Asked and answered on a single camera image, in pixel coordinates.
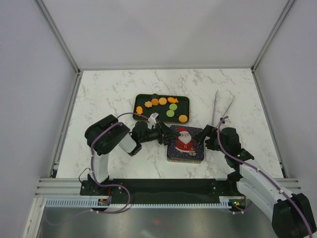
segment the table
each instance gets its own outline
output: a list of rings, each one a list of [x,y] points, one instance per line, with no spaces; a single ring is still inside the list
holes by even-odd
[[[242,146],[274,178],[282,178],[281,167],[261,106],[250,69],[162,69],[85,71],[82,76],[66,140],[61,154],[57,178],[77,178],[90,166],[90,150],[84,137],[86,129],[100,119],[131,112],[138,94],[187,96],[190,99],[188,126],[204,128],[211,123],[213,101],[218,90],[215,121],[224,113],[235,96],[225,126],[234,127]],[[129,128],[132,115],[120,118]],[[166,160],[166,146],[157,141],[142,145],[130,157],[119,146],[111,153],[108,165],[111,178],[182,179],[226,178],[233,170],[224,155],[205,151],[199,165],[173,163]]]

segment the black cable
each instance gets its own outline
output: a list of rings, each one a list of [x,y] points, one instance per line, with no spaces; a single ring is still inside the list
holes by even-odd
[[[81,180],[80,180],[80,176],[84,173],[84,171],[83,172],[81,172],[81,174],[78,176],[78,180],[80,181],[80,183],[81,183],[81,185],[83,185],[83,182],[81,182]]]

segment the santa's white beard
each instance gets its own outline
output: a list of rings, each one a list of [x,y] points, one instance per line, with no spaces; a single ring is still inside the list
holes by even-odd
[[[189,136],[179,136],[178,139],[186,145],[192,140],[192,137],[191,137],[191,135],[189,135]]]

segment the santa's red hat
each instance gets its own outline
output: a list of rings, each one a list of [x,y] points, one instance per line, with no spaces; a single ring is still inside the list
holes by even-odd
[[[187,130],[184,127],[180,127],[180,128],[177,129],[177,132],[182,132],[182,131],[187,131]]]

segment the gray floor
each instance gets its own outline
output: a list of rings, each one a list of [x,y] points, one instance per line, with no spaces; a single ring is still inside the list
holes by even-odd
[[[83,211],[46,208],[52,223]],[[42,222],[40,238],[275,238],[269,219],[256,206],[243,215],[214,209],[130,209],[121,214],[86,213],[61,226]]]

